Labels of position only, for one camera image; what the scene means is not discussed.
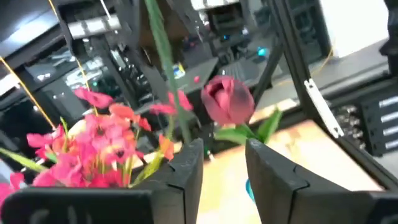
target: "yellow cable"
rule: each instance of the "yellow cable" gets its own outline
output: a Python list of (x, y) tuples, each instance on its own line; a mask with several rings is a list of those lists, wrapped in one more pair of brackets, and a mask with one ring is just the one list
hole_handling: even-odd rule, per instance
[[(318, 75), (322, 69), (325, 67), (325, 65), (329, 62), (329, 60), (331, 59), (331, 56), (333, 55), (333, 46), (330, 48), (329, 54), (327, 56), (327, 58), (323, 61), (323, 63), (321, 64), (321, 66), (319, 66), (314, 72), (312, 72), (311, 77), (314, 77), (315, 75)], [(288, 83), (291, 83), (292, 80), (284, 80), (276, 85), (285, 85)]]
[(4, 64), (4, 66), (6, 66), (7, 70), (9, 71), (9, 73), (13, 74), (15, 77), (17, 77), (17, 79), (19, 80), (19, 83), (21, 84), (21, 86), (23, 87), (23, 89), (26, 91), (26, 93), (28, 94), (29, 98), (33, 101), (33, 103), (36, 105), (36, 107), (39, 109), (39, 111), (42, 113), (42, 115), (44, 116), (44, 118), (47, 120), (47, 122), (51, 125), (51, 127), (53, 129), (55, 129), (55, 125), (53, 124), (53, 122), (51, 121), (51, 119), (47, 116), (47, 114), (44, 112), (43, 108), (39, 105), (39, 103), (36, 101), (36, 99), (34, 98), (34, 96), (30, 93), (30, 91), (27, 89), (25, 83), (18, 77), (18, 75), (13, 71), (13, 69), (8, 65), (8, 63), (2, 58), (0, 57), (1, 62)]
[[(51, 6), (52, 11), (54, 12), (54, 14), (55, 14), (55, 16), (57, 17), (58, 22), (59, 22), (60, 18), (58, 17), (58, 14), (57, 14), (57, 12), (56, 12), (56, 10), (55, 10), (55, 7), (54, 7), (54, 4), (53, 4), (52, 0), (49, 0), (49, 3), (50, 3), (50, 6)], [(77, 62), (77, 65), (78, 65), (78, 67), (79, 67), (79, 69), (80, 69), (81, 75), (83, 76), (83, 79), (85, 80), (85, 84), (86, 84), (87, 90), (90, 90), (90, 86), (88, 85), (88, 79), (87, 79), (85, 70), (84, 70), (83, 67), (81, 66), (81, 63), (80, 63), (80, 61), (79, 61), (78, 58), (76, 58), (76, 62)], [(93, 108), (94, 108), (94, 113), (95, 113), (95, 115), (98, 115), (97, 108), (96, 108), (95, 106), (93, 106)]]

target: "teal object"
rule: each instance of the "teal object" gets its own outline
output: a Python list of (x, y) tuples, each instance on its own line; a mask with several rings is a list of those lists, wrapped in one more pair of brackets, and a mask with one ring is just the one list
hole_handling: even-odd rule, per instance
[(246, 192), (248, 193), (251, 200), (255, 203), (254, 195), (253, 195), (253, 191), (251, 190), (251, 185), (250, 185), (249, 179), (246, 181)]
[(266, 55), (268, 55), (268, 49), (262, 48), (262, 47), (258, 47), (257, 48), (257, 54), (258, 54), (258, 56), (265, 57)]

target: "wooden table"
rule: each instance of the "wooden table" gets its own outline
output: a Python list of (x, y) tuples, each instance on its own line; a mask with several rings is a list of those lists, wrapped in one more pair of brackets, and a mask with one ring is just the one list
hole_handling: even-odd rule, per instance
[[(284, 101), (278, 107), (285, 110), (292, 105), (292, 101)], [(272, 107), (258, 111), (252, 122), (272, 111)], [(268, 146), (348, 190), (383, 190), (313, 121), (275, 133)], [(215, 155), (215, 161), (205, 162), (197, 223), (261, 223), (257, 208), (246, 193), (247, 179), (244, 146), (221, 152)]]

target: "cable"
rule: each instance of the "cable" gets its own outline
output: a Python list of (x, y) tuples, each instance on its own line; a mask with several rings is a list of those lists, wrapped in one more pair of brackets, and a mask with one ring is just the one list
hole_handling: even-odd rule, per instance
[[(57, 12), (56, 12), (56, 10), (55, 10), (55, 7), (54, 7), (54, 4), (53, 4), (52, 0), (49, 0), (49, 3), (50, 3), (50, 6), (51, 6), (52, 11), (54, 12), (54, 14), (55, 14), (55, 16), (57, 17), (58, 22), (59, 22), (59, 21), (60, 21), (60, 18), (58, 17), (58, 14), (57, 14)], [(79, 61), (78, 58), (76, 58), (76, 62), (77, 62), (77, 65), (78, 65), (78, 67), (79, 67), (79, 69), (80, 69), (81, 75), (82, 75), (82, 77), (83, 77), (83, 79), (84, 79), (84, 81), (85, 81), (85, 83), (86, 83), (87, 90), (90, 90), (90, 86), (88, 85), (88, 79), (87, 79), (86, 73), (85, 73), (83, 67), (81, 66), (81, 63), (80, 63), (80, 61)], [(95, 106), (93, 106), (93, 108), (94, 108), (94, 113), (95, 113), (95, 115), (98, 115), (98, 110), (97, 110), (97, 108), (96, 108)]]
[(39, 109), (39, 111), (42, 113), (42, 115), (44, 116), (44, 118), (47, 120), (47, 122), (49, 123), (49, 125), (51, 125), (51, 127), (53, 129), (55, 129), (55, 125), (53, 124), (53, 122), (51, 121), (51, 119), (49, 118), (49, 116), (47, 116), (47, 114), (44, 112), (43, 108), (39, 105), (39, 103), (37, 102), (37, 100), (34, 98), (34, 96), (32, 95), (32, 93), (28, 90), (28, 88), (26, 87), (25, 83), (18, 77), (18, 75), (13, 71), (13, 69), (8, 65), (8, 63), (2, 58), (0, 57), (1, 62), (4, 64), (4, 66), (6, 66), (7, 70), (9, 71), (9, 73), (13, 74), (18, 80), (19, 83), (21, 84), (21, 86), (23, 87), (23, 89), (25, 90), (25, 92), (28, 94), (29, 98), (33, 101), (33, 103), (36, 105), (37, 109)]
[[(310, 74), (311, 78), (314, 77), (315, 75), (318, 75), (324, 69), (325, 65), (330, 61), (332, 55), (333, 55), (333, 45), (330, 47), (329, 54), (326, 57), (326, 59), (323, 61), (323, 63), (314, 72), (312, 72)], [(280, 83), (278, 83), (276, 85), (280, 86), (280, 85), (285, 85), (285, 84), (292, 83), (292, 82), (293, 81), (291, 79), (290, 80), (284, 80), (284, 81), (282, 81), (282, 82), (280, 82)]]
[(100, 1), (101, 1), (101, 4), (102, 4), (102, 7), (103, 7), (104, 10), (105, 10), (106, 16), (107, 16), (108, 19), (110, 20), (110, 19), (111, 19), (111, 14), (109, 13), (108, 8), (106, 8), (106, 5), (105, 5), (104, 0), (100, 0)]

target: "blue light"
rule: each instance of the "blue light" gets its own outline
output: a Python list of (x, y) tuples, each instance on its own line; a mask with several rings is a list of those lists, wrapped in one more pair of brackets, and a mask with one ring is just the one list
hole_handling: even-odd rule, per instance
[(268, 54), (268, 49), (262, 48), (262, 47), (258, 47), (257, 48), (257, 54), (258, 54), (258, 56), (266, 56)]

